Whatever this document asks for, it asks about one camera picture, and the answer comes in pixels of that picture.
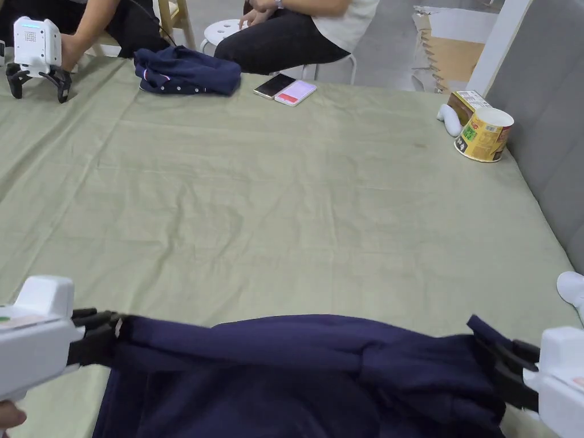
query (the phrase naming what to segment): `screen display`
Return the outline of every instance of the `screen display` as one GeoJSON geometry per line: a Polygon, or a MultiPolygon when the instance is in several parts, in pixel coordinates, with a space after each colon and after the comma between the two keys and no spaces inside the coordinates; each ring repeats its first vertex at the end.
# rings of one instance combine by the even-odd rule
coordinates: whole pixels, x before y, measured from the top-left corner
{"type": "Polygon", "coordinates": [[[284,88],[293,84],[296,79],[291,78],[289,76],[278,74],[274,76],[269,81],[261,84],[259,87],[256,88],[256,91],[260,94],[265,96],[270,96],[271,98],[276,96],[280,91],[284,88]]]}

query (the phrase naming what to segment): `pink phone case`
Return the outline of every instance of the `pink phone case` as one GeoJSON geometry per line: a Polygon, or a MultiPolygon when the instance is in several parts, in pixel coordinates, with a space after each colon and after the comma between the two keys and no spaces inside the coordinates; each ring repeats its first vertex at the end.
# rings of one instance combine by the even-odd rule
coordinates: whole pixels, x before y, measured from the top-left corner
{"type": "Polygon", "coordinates": [[[274,99],[285,105],[296,106],[314,93],[316,89],[316,85],[304,81],[296,81],[284,91],[278,93],[274,99]]]}

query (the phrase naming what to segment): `small box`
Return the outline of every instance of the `small box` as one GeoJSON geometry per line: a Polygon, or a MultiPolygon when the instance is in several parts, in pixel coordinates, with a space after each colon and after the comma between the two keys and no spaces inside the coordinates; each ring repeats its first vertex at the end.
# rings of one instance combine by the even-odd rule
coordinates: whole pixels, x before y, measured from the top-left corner
{"type": "Polygon", "coordinates": [[[455,91],[450,95],[447,105],[456,112],[462,126],[468,123],[478,108],[492,108],[476,91],[455,91]]]}

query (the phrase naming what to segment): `smartphone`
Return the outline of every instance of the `smartphone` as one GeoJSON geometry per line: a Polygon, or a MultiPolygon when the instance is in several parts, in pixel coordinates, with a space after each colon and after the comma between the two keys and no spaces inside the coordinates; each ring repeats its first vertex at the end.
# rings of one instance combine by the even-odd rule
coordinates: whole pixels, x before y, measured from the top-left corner
{"type": "Polygon", "coordinates": [[[291,84],[295,83],[296,79],[291,78],[290,76],[283,75],[282,73],[277,74],[272,79],[267,82],[264,82],[255,90],[254,93],[260,95],[266,99],[273,99],[280,91],[287,88],[291,84]]]}
{"type": "Polygon", "coordinates": [[[4,67],[4,51],[6,50],[6,44],[4,41],[0,40],[0,67],[4,67]]]}
{"type": "Polygon", "coordinates": [[[304,81],[296,81],[274,98],[288,106],[296,106],[317,90],[317,86],[304,81]]]}

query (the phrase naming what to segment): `white pillar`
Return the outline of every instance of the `white pillar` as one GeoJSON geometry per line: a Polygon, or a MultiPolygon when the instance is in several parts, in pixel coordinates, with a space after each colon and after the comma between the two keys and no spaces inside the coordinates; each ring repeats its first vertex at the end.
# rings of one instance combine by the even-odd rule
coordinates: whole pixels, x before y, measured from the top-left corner
{"type": "Polygon", "coordinates": [[[485,95],[517,34],[533,0],[506,0],[468,82],[467,89],[485,95]]]}

